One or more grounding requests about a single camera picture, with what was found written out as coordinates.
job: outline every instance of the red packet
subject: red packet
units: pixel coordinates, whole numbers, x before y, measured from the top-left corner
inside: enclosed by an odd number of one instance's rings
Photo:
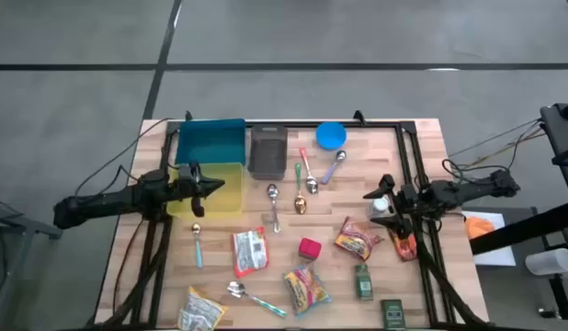
[[[235,276],[241,278],[267,267],[267,243],[263,226],[244,233],[233,234]]]

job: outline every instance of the blue bowl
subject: blue bowl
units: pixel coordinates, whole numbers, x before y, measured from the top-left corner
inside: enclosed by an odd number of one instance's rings
[[[346,128],[338,122],[323,122],[317,127],[317,142],[326,150],[340,148],[346,142]]]

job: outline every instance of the white paper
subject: white paper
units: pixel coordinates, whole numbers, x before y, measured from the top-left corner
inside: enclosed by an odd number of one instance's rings
[[[489,221],[494,225],[495,230],[505,226],[503,214],[477,211],[463,211],[462,213],[466,215],[466,217],[476,216]],[[513,249],[511,246],[474,256],[474,263],[478,266],[514,267],[516,265],[515,256],[513,256]]]

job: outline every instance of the blue plastic bin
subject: blue plastic bin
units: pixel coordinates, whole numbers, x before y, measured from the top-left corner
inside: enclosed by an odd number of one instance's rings
[[[180,125],[176,164],[240,163],[245,166],[245,120],[190,120]]]

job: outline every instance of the orange cloth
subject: orange cloth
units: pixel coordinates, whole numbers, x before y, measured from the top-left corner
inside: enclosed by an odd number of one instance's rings
[[[480,217],[471,216],[466,220],[466,231],[468,232],[468,238],[474,239],[494,231],[494,225]]]

